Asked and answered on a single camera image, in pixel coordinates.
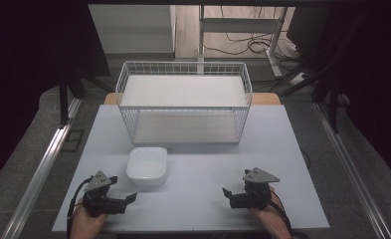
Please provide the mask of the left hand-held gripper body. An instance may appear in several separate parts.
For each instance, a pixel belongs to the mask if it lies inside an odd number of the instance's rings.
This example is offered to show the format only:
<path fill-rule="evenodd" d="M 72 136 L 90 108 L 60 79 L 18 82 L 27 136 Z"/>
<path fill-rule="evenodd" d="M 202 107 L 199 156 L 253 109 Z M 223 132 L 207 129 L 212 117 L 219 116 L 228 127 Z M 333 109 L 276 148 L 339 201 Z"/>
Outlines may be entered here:
<path fill-rule="evenodd" d="M 85 188 L 83 206 L 91 217 L 101 214 L 122 214 L 125 212 L 127 202 L 125 199 L 109 198 L 107 193 L 110 189 L 110 180 L 99 170 Z"/>

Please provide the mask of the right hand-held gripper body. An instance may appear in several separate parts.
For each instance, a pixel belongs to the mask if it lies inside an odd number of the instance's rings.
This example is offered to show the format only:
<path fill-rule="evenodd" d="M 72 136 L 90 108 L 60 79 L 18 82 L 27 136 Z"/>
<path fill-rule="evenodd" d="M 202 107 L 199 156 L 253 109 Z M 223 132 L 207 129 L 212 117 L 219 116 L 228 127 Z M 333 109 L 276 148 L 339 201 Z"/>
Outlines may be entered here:
<path fill-rule="evenodd" d="M 254 167 L 249 170 L 251 171 L 243 176 L 245 192 L 233 194 L 233 197 L 229 199 L 232 209 L 265 209 L 272 199 L 270 183 L 281 181 L 278 177 L 260 168 Z"/>

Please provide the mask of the white rectangular dish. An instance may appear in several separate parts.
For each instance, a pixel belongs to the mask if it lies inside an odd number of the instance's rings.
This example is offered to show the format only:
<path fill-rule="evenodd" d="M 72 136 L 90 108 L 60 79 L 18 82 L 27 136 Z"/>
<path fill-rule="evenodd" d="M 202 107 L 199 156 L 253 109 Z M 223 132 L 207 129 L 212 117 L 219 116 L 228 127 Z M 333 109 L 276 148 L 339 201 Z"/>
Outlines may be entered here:
<path fill-rule="evenodd" d="M 126 175 L 137 186 L 161 185 L 166 180 L 167 162 L 163 147 L 136 147 L 128 155 Z"/>

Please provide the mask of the white wire two-tier rack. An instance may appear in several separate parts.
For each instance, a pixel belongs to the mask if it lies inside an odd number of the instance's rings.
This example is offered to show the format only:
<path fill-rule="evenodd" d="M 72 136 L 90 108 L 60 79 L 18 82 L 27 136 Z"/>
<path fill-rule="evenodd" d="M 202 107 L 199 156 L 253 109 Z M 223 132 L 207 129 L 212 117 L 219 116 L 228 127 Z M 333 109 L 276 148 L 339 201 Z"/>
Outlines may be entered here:
<path fill-rule="evenodd" d="M 244 63 L 128 61 L 115 100 L 135 144 L 237 144 L 252 93 Z"/>

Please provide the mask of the person's left hand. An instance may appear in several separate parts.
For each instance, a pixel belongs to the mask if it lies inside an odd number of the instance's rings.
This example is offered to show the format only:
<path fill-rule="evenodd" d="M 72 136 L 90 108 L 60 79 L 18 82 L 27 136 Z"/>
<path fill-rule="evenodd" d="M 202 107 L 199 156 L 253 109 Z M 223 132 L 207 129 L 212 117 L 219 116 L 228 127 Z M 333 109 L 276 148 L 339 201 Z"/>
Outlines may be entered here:
<path fill-rule="evenodd" d="M 90 213 L 79 201 L 72 216 L 72 228 L 70 239 L 96 239 L 100 234 L 106 219 L 106 214 L 98 217 L 91 217 Z"/>

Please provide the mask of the person's right hand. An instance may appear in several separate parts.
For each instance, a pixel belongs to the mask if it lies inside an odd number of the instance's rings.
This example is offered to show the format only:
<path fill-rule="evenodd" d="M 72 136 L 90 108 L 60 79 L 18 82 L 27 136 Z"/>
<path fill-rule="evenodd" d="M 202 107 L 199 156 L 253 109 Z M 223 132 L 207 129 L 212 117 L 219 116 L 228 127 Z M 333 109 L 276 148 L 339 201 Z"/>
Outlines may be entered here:
<path fill-rule="evenodd" d="M 270 187 L 270 191 L 274 205 L 268 205 L 262 210 L 258 208 L 249 208 L 248 211 L 261 222 L 265 230 L 273 239 L 292 239 L 292 235 L 281 214 L 283 206 L 275 194 L 275 189 Z"/>

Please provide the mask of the wooden table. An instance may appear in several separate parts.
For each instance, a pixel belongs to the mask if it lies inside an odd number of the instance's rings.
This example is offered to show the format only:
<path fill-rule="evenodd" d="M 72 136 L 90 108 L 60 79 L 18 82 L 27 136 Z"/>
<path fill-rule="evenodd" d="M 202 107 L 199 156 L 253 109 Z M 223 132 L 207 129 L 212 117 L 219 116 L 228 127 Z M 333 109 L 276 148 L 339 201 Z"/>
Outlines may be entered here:
<path fill-rule="evenodd" d="M 108 94 L 104 99 L 105 105 L 115 105 L 115 93 Z M 253 93 L 253 106 L 279 106 L 281 104 L 280 98 L 274 93 Z"/>

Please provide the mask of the black metal stand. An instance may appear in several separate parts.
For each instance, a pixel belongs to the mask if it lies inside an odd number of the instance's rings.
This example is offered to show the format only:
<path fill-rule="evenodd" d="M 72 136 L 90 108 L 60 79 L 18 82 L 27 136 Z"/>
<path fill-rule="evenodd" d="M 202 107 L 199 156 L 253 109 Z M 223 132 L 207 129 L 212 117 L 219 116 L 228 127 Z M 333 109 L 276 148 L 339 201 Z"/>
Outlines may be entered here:
<path fill-rule="evenodd" d="M 287 97 L 309 85 L 315 84 L 310 98 L 314 103 L 322 103 L 325 97 L 329 97 L 327 122 L 335 133 L 338 133 L 336 120 L 338 95 L 340 93 L 339 77 L 336 75 L 336 71 L 342 63 L 342 57 L 346 54 L 347 48 L 364 21 L 365 16 L 365 12 L 353 14 L 351 19 L 344 25 L 344 28 L 328 43 L 327 47 L 323 48 L 326 60 L 323 61 L 320 69 L 309 72 L 301 82 L 278 92 L 280 97 Z"/>
<path fill-rule="evenodd" d="M 67 125 L 69 119 L 71 118 L 69 116 L 69 112 L 71 110 L 69 109 L 69 105 L 68 105 L 68 92 L 71 92 L 76 99 L 82 99 L 86 94 L 86 90 L 82 83 L 82 79 L 90 82 L 91 84 L 104 90 L 107 93 L 113 92 L 112 87 L 103 83 L 101 80 L 97 79 L 96 77 L 85 73 L 83 70 L 76 69 L 69 72 L 62 72 L 62 76 L 59 84 L 60 112 L 61 112 L 60 128 L 64 128 Z"/>

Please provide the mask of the white power strip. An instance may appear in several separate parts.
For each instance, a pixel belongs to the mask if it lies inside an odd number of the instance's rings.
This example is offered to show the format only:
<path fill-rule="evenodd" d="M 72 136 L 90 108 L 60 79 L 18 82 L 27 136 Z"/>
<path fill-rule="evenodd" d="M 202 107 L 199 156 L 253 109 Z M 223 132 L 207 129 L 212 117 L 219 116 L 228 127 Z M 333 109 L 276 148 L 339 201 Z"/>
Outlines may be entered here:
<path fill-rule="evenodd" d="M 293 79 L 290 80 L 290 85 L 295 86 L 302 82 L 307 77 L 306 73 L 299 73 Z"/>

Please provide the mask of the dark curtain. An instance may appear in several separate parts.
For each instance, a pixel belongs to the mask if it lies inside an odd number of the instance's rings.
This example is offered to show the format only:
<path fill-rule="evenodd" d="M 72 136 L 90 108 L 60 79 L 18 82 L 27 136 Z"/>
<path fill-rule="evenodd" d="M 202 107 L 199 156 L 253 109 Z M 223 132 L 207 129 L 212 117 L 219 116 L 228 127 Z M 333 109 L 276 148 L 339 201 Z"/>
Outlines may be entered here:
<path fill-rule="evenodd" d="M 108 76 L 91 0 L 0 0 L 0 170 L 40 96 L 78 74 Z"/>
<path fill-rule="evenodd" d="M 357 15 L 365 15 L 333 75 L 349 99 L 347 115 L 391 169 L 391 0 L 332 1 L 297 7 L 288 37 L 321 70 Z"/>

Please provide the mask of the aluminium rail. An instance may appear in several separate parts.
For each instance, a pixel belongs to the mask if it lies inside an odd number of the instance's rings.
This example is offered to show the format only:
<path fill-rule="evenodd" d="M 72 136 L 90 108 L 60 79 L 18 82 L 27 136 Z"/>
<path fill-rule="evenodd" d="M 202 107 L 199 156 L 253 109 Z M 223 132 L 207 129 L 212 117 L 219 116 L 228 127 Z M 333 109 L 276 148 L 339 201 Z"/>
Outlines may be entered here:
<path fill-rule="evenodd" d="M 348 153 L 344 143 L 338 132 L 335 132 L 329 123 L 329 115 L 325 110 L 325 106 L 319 103 L 312 104 L 319 120 L 340 160 L 346 175 L 355 191 L 357 198 L 364 209 L 364 212 L 377 236 L 378 239 L 391 239 L 391 231 L 387 221 L 385 220 L 379 206 L 371 196 L 369 190 L 360 176 L 356 166 L 354 165 L 350 154 Z"/>
<path fill-rule="evenodd" d="M 61 150 L 71 126 L 76 118 L 82 101 L 73 98 L 67 109 L 67 120 L 63 126 L 60 126 L 45 151 L 40 164 L 38 165 L 33 177 L 30 180 L 18 206 L 16 207 L 9 223 L 7 224 L 1 239 L 18 239 L 22 230 L 37 202 L 37 199 L 43 189 L 44 184 L 52 170 L 56 158 Z"/>

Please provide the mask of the white desk frame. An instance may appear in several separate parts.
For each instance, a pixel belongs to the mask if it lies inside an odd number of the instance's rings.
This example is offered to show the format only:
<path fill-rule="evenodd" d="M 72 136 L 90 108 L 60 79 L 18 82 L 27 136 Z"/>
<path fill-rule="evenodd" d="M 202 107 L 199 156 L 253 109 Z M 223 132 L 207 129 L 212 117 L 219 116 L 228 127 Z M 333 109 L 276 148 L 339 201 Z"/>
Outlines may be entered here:
<path fill-rule="evenodd" d="M 205 7 L 199 6 L 199 45 L 197 61 L 205 59 L 204 34 L 205 33 L 244 33 L 272 35 L 271 43 L 266 48 L 267 59 L 275 77 L 281 77 L 282 71 L 276 59 L 276 47 L 285 23 L 289 8 L 283 7 L 278 18 L 207 18 Z"/>

